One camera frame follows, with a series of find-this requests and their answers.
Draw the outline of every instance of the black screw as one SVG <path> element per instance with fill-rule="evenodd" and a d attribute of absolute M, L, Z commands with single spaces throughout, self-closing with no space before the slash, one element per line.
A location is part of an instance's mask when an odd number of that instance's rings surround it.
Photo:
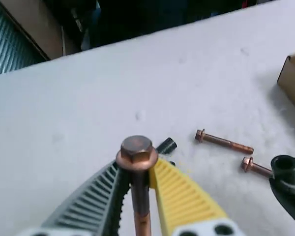
<path fill-rule="evenodd" d="M 167 138 L 157 148 L 159 154 L 170 154 L 177 148 L 177 144 L 171 138 Z"/>

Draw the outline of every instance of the hex head bolt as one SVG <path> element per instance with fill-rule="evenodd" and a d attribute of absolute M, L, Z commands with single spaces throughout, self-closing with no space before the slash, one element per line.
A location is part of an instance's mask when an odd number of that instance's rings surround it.
<path fill-rule="evenodd" d="M 272 170 L 254 163 L 253 157 L 249 157 L 249 158 L 244 157 L 241 162 L 241 168 L 245 172 L 253 171 L 253 172 L 256 172 L 266 178 L 270 178 L 272 176 Z"/>
<path fill-rule="evenodd" d="M 117 164 L 130 173 L 134 223 L 137 236 L 150 236 L 149 175 L 158 159 L 150 139 L 135 135 L 126 138 L 117 153 Z"/>
<path fill-rule="evenodd" d="M 226 139 L 215 137 L 210 134 L 206 134 L 204 129 L 197 130 L 195 139 L 198 140 L 200 143 L 202 143 L 202 141 L 208 141 L 210 143 L 214 143 L 236 151 L 241 151 L 246 154 L 252 154 L 254 152 L 254 149 L 252 147 L 248 147 L 242 144 L 234 143 Z"/>

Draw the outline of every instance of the white tabletop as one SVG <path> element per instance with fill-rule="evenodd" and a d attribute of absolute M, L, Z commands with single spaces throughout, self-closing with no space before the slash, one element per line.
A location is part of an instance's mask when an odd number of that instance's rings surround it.
<path fill-rule="evenodd" d="M 295 156 L 295 108 L 276 85 L 294 52 L 295 0 L 278 0 L 0 75 L 0 236 L 39 226 L 134 134 L 172 137 L 177 167 L 248 236 L 295 236 L 268 181 L 239 169 L 243 154 L 194 142 L 205 128 L 268 167 Z"/>

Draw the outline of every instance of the bolt thread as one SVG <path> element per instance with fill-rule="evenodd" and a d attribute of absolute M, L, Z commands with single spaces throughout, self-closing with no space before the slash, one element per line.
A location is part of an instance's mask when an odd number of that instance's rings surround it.
<path fill-rule="evenodd" d="M 234 150 L 241 151 L 246 154 L 252 154 L 254 152 L 254 149 L 252 147 L 248 147 L 248 146 L 233 143 L 233 142 L 231 142 L 231 148 Z"/>

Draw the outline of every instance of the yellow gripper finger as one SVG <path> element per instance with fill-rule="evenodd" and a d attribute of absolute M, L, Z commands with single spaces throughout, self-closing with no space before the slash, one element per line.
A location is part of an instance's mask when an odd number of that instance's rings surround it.
<path fill-rule="evenodd" d="M 176 227 L 185 224 L 227 218 L 209 194 L 168 161 L 159 158 L 149 175 L 163 236 L 171 236 Z"/>

